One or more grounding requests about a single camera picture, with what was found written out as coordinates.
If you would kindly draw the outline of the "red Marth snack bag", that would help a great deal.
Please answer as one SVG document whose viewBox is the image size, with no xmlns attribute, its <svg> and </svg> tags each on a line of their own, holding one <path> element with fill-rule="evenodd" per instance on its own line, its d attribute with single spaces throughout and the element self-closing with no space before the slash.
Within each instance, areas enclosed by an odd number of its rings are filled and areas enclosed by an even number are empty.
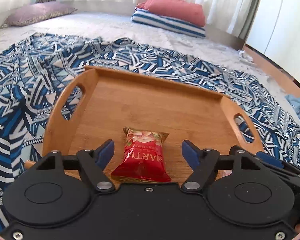
<svg viewBox="0 0 300 240">
<path fill-rule="evenodd" d="M 164 164 L 162 145 L 168 133 L 124 127 L 126 135 L 123 160 L 111 172 L 120 182 L 170 183 Z"/>
</svg>

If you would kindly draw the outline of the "wooden serving tray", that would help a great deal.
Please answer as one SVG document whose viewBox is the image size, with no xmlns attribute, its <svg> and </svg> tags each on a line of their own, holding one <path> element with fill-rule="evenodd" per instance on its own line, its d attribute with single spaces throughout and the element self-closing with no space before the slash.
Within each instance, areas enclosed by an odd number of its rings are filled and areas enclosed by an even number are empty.
<svg viewBox="0 0 300 240">
<path fill-rule="evenodd" d="M 110 175 L 123 159 L 124 127 L 166 132 L 166 171 L 182 184 L 192 173 L 181 153 L 189 140 L 227 155 L 238 145 L 256 153 L 263 145 L 251 119 L 226 95 L 174 81 L 87 66 L 59 96 L 44 133 L 42 153 L 63 155 L 115 144 L 104 169 Z"/>
</svg>

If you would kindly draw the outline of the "blue patterned blanket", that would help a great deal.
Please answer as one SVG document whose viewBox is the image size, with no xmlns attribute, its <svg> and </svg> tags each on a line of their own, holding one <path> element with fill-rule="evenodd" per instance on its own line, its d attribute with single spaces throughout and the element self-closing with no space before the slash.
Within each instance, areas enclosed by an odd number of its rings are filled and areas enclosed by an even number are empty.
<svg viewBox="0 0 300 240">
<path fill-rule="evenodd" d="M 230 96 L 256 125 L 264 151 L 300 168 L 300 126 L 258 79 L 192 54 L 123 37 L 35 33 L 0 53 L 0 232 L 6 187 L 42 157 L 44 132 L 63 89 L 86 65 L 126 70 Z"/>
</svg>

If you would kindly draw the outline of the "crumpled white tissue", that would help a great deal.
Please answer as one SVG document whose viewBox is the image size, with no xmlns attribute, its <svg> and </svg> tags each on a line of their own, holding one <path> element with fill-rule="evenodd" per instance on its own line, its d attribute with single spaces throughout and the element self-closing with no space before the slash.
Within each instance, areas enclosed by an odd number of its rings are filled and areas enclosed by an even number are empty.
<svg viewBox="0 0 300 240">
<path fill-rule="evenodd" d="M 244 61 L 247 63 L 253 63 L 253 58 L 249 54 L 247 54 L 245 50 L 239 50 L 238 57 L 239 57 L 239 60 L 241 60 L 241 61 Z"/>
</svg>

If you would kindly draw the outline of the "green drape curtain right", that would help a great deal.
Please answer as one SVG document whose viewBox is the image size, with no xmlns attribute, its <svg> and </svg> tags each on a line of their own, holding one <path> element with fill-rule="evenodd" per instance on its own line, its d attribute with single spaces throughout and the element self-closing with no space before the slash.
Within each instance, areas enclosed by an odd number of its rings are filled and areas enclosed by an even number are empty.
<svg viewBox="0 0 300 240">
<path fill-rule="evenodd" d="M 247 18 L 245 19 L 244 25 L 242 27 L 242 30 L 239 34 L 239 38 L 242 40 L 247 40 L 249 31 L 251 29 L 251 26 L 253 25 L 253 21 L 258 9 L 260 0 L 251 0 L 250 7 L 248 10 Z"/>
</svg>

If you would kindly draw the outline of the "pink red pillow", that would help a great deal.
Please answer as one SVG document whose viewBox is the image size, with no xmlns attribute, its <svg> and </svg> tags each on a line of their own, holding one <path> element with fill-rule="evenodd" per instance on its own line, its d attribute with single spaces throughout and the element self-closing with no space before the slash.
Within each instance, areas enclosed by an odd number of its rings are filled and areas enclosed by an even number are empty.
<svg viewBox="0 0 300 240">
<path fill-rule="evenodd" d="M 147 0 L 136 9 L 144 9 L 153 14 L 177 18 L 199 27 L 206 25 L 203 6 L 184 0 Z"/>
</svg>

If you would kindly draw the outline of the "white wardrobe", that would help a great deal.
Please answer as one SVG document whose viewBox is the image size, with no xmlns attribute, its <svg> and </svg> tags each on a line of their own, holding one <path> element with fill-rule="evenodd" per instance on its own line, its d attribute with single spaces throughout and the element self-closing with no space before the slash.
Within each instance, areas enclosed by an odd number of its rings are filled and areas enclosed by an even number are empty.
<svg viewBox="0 0 300 240">
<path fill-rule="evenodd" d="M 300 0 L 260 0 L 246 44 L 300 83 Z"/>
</svg>

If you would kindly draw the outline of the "blue white striped cushion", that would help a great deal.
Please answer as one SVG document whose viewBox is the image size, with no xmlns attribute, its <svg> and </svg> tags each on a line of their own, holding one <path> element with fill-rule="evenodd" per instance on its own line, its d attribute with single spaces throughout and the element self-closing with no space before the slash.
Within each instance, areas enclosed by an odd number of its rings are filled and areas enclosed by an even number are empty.
<svg viewBox="0 0 300 240">
<path fill-rule="evenodd" d="M 156 15 L 143 9 L 136 9 L 131 16 L 131 21 L 192 37 L 206 37 L 205 29 L 203 27 L 198 27 L 177 18 Z"/>
</svg>

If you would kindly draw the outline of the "purple floral pillow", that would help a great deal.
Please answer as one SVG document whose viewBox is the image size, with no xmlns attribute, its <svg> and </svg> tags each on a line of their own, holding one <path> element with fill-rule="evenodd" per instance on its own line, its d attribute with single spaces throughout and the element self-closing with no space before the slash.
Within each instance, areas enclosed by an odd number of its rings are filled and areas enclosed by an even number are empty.
<svg viewBox="0 0 300 240">
<path fill-rule="evenodd" d="M 23 27 L 51 18 L 68 15 L 76 10 L 77 9 L 68 4 L 56 1 L 36 3 L 17 9 L 6 18 L 4 24 L 8 26 Z"/>
</svg>

